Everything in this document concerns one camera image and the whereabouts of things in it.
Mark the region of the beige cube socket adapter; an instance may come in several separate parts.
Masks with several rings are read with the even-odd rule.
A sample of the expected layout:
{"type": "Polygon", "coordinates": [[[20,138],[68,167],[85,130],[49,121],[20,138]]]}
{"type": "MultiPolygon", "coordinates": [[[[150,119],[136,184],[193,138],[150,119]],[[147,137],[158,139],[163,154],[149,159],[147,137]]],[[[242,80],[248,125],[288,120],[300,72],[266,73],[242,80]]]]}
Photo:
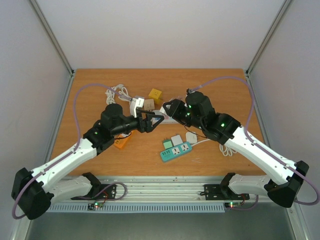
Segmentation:
{"type": "Polygon", "coordinates": [[[152,111],[155,109],[155,102],[154,99],[145,99],[143,102],[143,109],[145,111],[152,111]]]}

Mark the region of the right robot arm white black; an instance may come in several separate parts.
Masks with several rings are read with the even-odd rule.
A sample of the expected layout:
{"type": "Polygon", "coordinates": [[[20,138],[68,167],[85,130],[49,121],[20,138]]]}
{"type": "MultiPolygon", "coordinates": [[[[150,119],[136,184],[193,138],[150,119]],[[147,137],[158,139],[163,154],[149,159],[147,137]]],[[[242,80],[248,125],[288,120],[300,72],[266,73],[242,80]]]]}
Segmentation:
{"type": "Polygon", "coordinates": [[[185,101],[173,99],[162,107],[178,123],[200,129],[209,140],[235,150],[263,170],[262,176],[228,173],[220,183],[225,198],[251,194],[269,197],[284,208],[293,205],[309,170],[305,162],[285,159],[264,145],[235,118],[216,112],[210,99],[201,92],[188,93],[185,101]]]}

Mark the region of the white usb charger with cable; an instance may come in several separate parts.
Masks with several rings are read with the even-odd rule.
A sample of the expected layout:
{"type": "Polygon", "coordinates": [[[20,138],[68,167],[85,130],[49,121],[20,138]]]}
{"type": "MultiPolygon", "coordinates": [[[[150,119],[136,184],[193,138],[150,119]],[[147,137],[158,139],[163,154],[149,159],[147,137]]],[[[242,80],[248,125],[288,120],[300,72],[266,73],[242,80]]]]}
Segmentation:
{"type": "Polygon", "coordinates": [[[164,102],[159,111],[162,114],[165,114],[165,112],[166,112],[169,116],[172,116],[172,113],[170,111],[170,107],[171,107],[172,103],[173,103],[172,101],[164,102]]]}

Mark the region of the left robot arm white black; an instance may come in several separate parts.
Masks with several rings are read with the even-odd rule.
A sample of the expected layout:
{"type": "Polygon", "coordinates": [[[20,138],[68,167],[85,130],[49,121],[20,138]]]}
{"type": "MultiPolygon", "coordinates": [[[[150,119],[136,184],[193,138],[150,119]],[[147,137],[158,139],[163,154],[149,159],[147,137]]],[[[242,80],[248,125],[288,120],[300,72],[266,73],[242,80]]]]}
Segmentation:
{"type": "Polygon", "coordinates": [[[72,198],[96,199],[101,193],[101,183],[93,174],[84,173],[67,181],[63,181],[63,177],[112,146],[118,135],[135,130],[150,133],[163,120],[162,115],[140,109],[136,115],[125,116],[121,105],[108,105],[100,119],[78,138],[74,146],[48,163],[33,170],[22,168],[15,174],[11,192],[14,199],[12,217],[20,219],[17,208],[22,210],[24,217],[34,220],[52,204],[72,198]]]}

